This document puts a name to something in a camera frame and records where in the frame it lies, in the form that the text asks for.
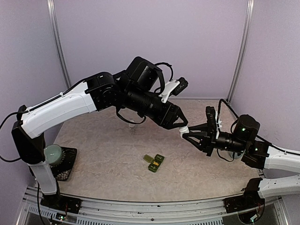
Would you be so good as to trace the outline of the small white pill bottle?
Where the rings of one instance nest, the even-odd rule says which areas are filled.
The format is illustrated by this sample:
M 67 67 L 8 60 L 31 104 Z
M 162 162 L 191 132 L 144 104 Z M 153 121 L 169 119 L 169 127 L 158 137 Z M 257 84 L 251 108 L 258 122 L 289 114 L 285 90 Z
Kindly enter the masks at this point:
M 135 124 L 129 124 L 129 130 L 135 131 Z

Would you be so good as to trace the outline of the green pill organizer box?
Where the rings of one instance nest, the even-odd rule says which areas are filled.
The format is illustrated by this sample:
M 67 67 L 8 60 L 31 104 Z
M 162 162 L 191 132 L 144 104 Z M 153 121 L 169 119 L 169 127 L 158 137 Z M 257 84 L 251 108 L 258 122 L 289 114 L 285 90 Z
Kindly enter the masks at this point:
M 164 161 L 165 157 L 157 154 L 155 157 L 151 157 L 149 155 L 144 155 L 143 159 L 149 163 L 148 170 L 156 173 Z

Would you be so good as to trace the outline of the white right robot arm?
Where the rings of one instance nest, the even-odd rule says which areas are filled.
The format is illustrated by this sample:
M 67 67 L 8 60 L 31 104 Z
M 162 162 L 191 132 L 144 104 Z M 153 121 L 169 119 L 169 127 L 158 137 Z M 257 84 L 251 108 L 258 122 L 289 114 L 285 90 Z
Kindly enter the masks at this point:
M 218 115 L 219 112 L 215 111 L 214 107 L 206 107 L 207 122 L 192 127 L 181 127 L 180 136 L 207 156 L 211 156 L 213 150 L 225 150 L 233 154 L 241 154 L 241 161 L 251 168 L 279 169 L 295 174 L 277 179 L 249 180 L 244 194 L 240 197 L 242 207 L 250 208 L 258 198 L 299 194 L 299 151 L 281 149 L 258 137 L 260 123 L 248 114 L 243 114 L 236 119 L 232 133 L 221 132 Z

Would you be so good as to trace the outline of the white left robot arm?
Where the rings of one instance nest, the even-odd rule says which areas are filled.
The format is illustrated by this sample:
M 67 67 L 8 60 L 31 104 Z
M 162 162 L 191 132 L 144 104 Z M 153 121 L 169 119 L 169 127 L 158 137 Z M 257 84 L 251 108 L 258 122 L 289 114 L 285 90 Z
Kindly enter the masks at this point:
M 48 129 L 111 106 L 116 111 L 128 108 L 143 120 L 150 118 L 167 130 L 187 129 L 188 120 L 181 108 L 168 98 L 180 94 L 188 82 L 185 78 L 166 82 L 159 66 L 138 56 L 127 69 L 114 75 L 100 72 L 36 106 L 19 108 L 11 131 L 13 140 L 21 160 L 30 167 L 53 207 L 62 208 L 66 199 L 59 193 L 59 185 L 44 155 L 44 133 Z

